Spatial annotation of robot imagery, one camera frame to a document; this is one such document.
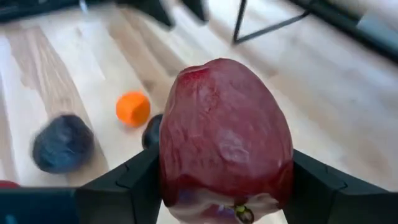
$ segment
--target dark blue ball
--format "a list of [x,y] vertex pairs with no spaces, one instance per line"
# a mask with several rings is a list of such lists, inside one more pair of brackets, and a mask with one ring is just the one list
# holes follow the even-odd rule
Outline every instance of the dark blue ball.
[[42,171],[62,174],[78,170],[94,151],[94,135],[76,115],[55,118],[33,145],[33,160]]

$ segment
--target red object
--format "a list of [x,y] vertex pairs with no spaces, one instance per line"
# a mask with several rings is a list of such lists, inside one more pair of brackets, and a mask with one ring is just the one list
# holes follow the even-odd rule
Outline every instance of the red object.
[[19,185],[14,182],[7,180],[0,180],[0,189],[14,189],[18,187]]
[[217,59],[178,75],[160,125],[162,197],[185,223],[258,220],[282,208],[293,182],[292,138],[270,91],[244,65]]

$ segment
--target orange object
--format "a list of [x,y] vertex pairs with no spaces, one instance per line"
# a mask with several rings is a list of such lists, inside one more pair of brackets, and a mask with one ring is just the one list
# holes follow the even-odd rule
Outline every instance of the orange object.
[[126,93],[116,103],[116,115],[124,124],[135,127],[143,125],[149,114],[149,100],[139,91]]

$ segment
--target black ball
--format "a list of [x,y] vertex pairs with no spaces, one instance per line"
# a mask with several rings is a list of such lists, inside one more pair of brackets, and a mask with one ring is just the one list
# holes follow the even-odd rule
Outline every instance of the black ball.
[[62,174],[78,170],[93,151],[93,132],[78,116],[66,114],[36,136],[32,156],[42,171]]
[[160,122],[162,122],[162,118],[163,115],[158,114],[149,121],[142,135],[142,147],[144,149],[148,149],[154,144],[159,144]]

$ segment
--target black metal frame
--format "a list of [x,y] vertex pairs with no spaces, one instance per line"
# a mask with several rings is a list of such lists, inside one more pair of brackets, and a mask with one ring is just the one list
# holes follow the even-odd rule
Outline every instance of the black metal frame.
[[235,25],[235,30],[234,30],[233,40],[232,40],[233,44],[241,44],[241,43],[243,43],[245,41],[254,39],[254,38],[259,37],[259,36],[261,36],[263,34],[266,34],[268,32],[272,32],[272,31],[275,31],[275,30],[280,29],[282,27],[285,27],[287,25],[293,24],[294,22],[297,22],[297,21],[305,18],[307,15],[310,14],[310,11],[306,10],[303,14],[301,14],[299,16],[295,16],[295,17],[293,17],[291,19],[287,19],[287,20],[282,21],[280,23],[271,25],[271,26],[266,27],[266,28],[264,28],[262,30],[254,32],[252,34],[248,34],[248,35],[245,35],[243,37],[238,37],[239,31],[241,29],[241,25],[242,25],[242,21],[243,21],[243,15],[244,15],[247,3],[248,3],[248,0],[242,0],[241,1],[241,6],[239,7],[238,18],[236,19],[236,25]]

